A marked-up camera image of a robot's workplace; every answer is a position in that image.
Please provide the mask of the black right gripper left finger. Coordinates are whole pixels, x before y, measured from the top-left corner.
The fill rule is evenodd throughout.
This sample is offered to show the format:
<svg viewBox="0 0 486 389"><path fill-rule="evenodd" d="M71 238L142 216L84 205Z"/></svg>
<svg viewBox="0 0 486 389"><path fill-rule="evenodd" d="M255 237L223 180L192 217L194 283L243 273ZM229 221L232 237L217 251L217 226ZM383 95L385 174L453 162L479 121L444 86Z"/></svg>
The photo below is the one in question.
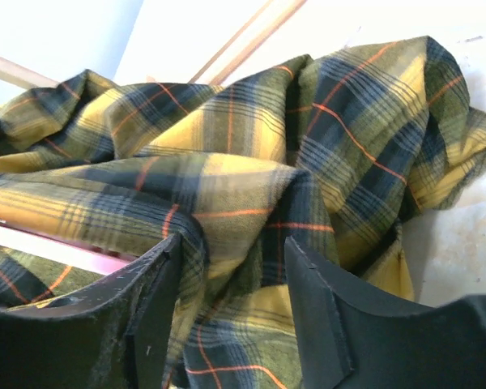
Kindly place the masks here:
<svg viewBox="0 0 486 389"><path fill-rule="evenodd" d="M0 310L0 388L159 388L181 259L171 235L47 306Z"/></svg>

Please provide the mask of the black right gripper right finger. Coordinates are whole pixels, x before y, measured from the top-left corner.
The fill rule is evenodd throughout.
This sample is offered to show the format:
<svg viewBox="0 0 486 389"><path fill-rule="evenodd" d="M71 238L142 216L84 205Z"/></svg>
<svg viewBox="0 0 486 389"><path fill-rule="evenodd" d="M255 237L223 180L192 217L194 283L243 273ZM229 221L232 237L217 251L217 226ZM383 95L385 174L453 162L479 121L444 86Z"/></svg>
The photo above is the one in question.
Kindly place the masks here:
<svg viewBox="0 0 486 389"><path fill-rule="evenodd" d="M307 388L486 388L486 295L433 308L389 294L288 238Z"/></svg>

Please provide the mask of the pink plastic hanger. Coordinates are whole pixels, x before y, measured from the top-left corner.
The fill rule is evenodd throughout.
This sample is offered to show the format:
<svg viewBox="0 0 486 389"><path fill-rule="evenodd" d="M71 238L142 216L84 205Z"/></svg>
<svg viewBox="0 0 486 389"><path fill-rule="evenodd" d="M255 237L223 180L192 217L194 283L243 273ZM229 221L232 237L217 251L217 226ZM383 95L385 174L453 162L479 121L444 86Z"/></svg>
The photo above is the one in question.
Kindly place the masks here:
<svg viewBox="0 0 486 389"><path fill-rule="evenodd" d="M0 246L103 276L112 274L134 261L134 258L123 254L104 254L5 225L0 225Z"/></svg>

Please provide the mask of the yellow black plaid shirt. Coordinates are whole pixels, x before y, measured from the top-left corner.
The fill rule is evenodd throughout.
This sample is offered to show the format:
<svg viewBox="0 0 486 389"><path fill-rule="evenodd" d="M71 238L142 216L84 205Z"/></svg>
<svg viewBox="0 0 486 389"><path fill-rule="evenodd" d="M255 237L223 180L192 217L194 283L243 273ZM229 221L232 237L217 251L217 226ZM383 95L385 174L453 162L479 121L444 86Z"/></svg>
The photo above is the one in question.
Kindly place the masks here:
<svg viewBox="0 0 486 389"><path fill-rule="evenodd" d="M428 36L0 107L0 220L134 257L182 235L164 388L301 387L285 239L410 300L403 223L485 171L486 113Z"/></svg>

